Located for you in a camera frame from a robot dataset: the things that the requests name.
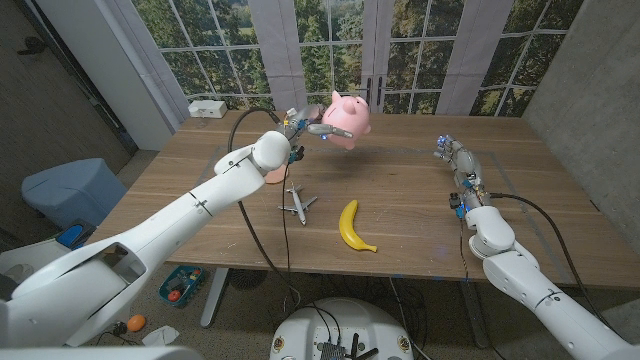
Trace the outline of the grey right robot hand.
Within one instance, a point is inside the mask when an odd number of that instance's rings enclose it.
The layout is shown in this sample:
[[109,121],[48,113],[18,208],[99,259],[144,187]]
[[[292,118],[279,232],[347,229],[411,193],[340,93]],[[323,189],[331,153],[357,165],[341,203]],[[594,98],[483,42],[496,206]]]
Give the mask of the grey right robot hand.
[[482,183],[482,166],[479,160],[451,135],[438,137],[434,155],[450,165],[457,187],[468,188]]

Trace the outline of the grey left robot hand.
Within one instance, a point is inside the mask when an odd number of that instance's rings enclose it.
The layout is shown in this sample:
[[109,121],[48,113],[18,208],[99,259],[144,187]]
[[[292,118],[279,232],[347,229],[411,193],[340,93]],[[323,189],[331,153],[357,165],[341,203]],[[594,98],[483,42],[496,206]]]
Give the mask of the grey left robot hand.
[[323,124],[324,105],[307,105],[300,110],[291,108],[286,111],[281,131],[289,141],[297,141],[304,132],[326,139],[329,135],[352,138],[353,134],[330,124]]

